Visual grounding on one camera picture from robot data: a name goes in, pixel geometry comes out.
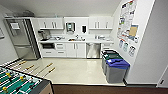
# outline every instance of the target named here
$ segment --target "tile floor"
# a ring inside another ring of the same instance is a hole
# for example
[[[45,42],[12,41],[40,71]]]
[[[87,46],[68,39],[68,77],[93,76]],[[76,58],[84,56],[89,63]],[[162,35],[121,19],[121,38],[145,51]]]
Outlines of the tile floor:
[[[101,67],[101,59],[42,58],[37,61],[27,61],[27,63],[21,66],[22,68],[20,70],[31,65],[35,65],[32,69],[40,66],[37,70],[32,72],[32,74],[35,75],[50,63],[53,64],[47,67],[38,76],[42,77],[55,67],[55,70],[45,77],[45,79],[51,80],[53,84],[125,86],[124,83],[107,83]]]

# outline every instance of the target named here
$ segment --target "foosball table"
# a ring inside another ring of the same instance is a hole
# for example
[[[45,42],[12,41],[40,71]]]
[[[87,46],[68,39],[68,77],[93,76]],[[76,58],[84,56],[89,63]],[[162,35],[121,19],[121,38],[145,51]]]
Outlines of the foosball table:
[[[51,68],[42,77],[37,77],[39,73],[50,67],[52,63],[45,66],[35,75],[31,73],[39,68],[34,65],[21,69],[21,65],[26,61],[17,59],[4,63],[0,66],[0,94],[53,94],[52,83],[44,79],[46,75],[52,72],[55,67]]]

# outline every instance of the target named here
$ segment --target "faucet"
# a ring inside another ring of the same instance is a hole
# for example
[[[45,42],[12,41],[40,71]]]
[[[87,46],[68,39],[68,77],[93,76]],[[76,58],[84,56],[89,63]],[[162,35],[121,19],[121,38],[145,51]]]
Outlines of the faucet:
[[[78,39],[79,35],[76,35],[75,37]]]

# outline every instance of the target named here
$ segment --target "refrigerator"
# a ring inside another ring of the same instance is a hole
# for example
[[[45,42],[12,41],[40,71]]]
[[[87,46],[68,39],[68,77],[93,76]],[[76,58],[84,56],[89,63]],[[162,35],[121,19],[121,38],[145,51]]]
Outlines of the refrigerator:
[[[4,22],[18,57],[25,60],[39,59],[41,56],[30,19],[8,18]]]

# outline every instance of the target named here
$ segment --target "countertop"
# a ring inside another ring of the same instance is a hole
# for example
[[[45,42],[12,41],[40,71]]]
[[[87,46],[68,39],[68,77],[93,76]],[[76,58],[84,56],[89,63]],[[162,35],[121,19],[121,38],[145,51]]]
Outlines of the countertop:
[[[100,39],[85,39],[85,41],[68,41],[69,39],[54,40],[49,39],[47,41],[38,41],[38,43],[114,43],[112,40],[100,40]]]

